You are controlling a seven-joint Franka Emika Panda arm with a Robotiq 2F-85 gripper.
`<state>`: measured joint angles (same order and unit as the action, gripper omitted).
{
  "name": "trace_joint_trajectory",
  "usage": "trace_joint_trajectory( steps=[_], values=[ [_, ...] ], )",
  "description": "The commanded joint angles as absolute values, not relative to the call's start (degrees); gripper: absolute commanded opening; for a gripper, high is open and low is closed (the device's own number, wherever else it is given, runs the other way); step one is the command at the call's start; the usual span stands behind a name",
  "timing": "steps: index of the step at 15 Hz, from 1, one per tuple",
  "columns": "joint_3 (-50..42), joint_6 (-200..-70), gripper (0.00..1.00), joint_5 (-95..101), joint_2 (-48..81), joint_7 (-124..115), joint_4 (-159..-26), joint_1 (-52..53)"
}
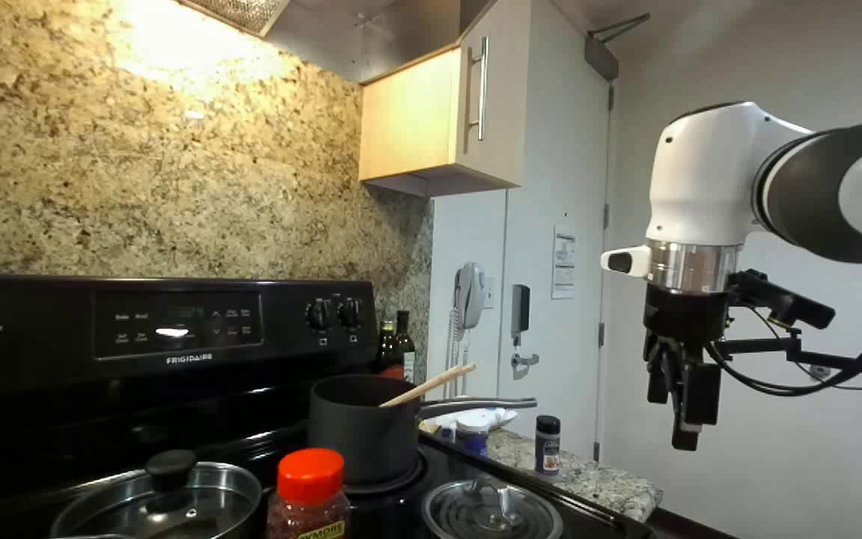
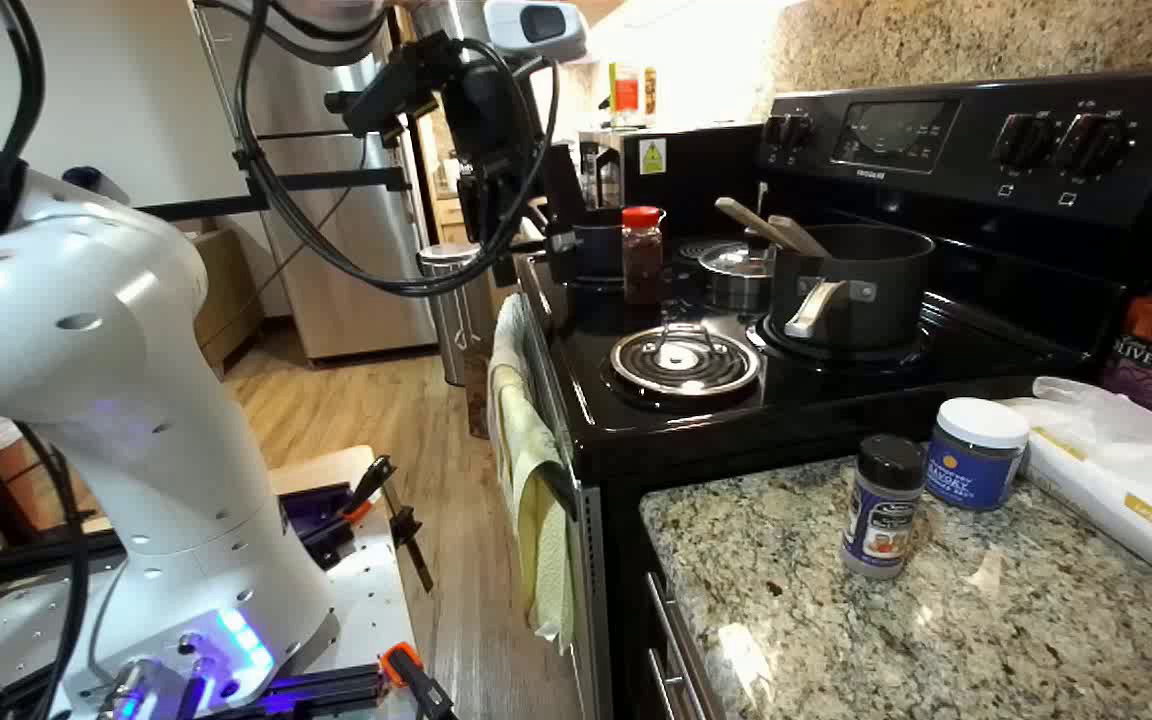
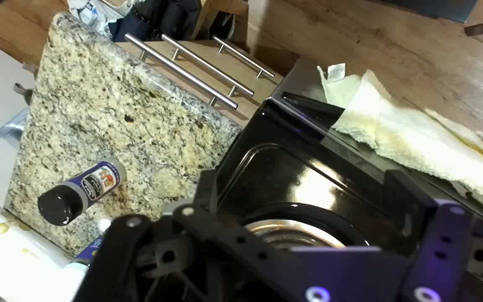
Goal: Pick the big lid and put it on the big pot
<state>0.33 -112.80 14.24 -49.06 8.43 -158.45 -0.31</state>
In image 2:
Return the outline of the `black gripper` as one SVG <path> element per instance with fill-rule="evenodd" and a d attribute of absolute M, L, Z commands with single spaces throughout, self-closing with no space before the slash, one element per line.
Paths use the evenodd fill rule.
<path fill-rule="evenodd" d="M 448 83 L 448 126 L 461 158 L 461 211 L 474 241 L 490 241 L 522 195 L 535 147 L 528 93 L 493 60 L 467 60 Z"/>

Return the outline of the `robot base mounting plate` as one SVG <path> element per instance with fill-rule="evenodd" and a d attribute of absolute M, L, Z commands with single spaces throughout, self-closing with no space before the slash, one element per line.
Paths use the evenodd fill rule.
<path fill-rule="evenodd" d="M 390 663 L 421 661 L 400 582 L 384 491 L 346 511 L 349 487 L 294 491 L 294 529 L 325 560 L 330 617 L 303 647 L 277 653 L 242 597 L 206 611 L 184 630 L 152 637 L 143 653 L 102 661 L 111 637 L 111 589 L 124 573 L 108 560 L 87 577 L 87 623 L 72 661 L 80 676 L 58 694 L 58 720 L 411 720 L 415 694 Z"/>

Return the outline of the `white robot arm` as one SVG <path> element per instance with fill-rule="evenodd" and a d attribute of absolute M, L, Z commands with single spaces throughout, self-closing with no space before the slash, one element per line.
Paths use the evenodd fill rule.
<path fill-rule="evenodd" d="M 325 663 L 342 592 L 195 342 L 174 223 L 0 147 L 0 415 L 54 442 L 124 542 L 72 589 L 44 720 L 223 720 Z"/>

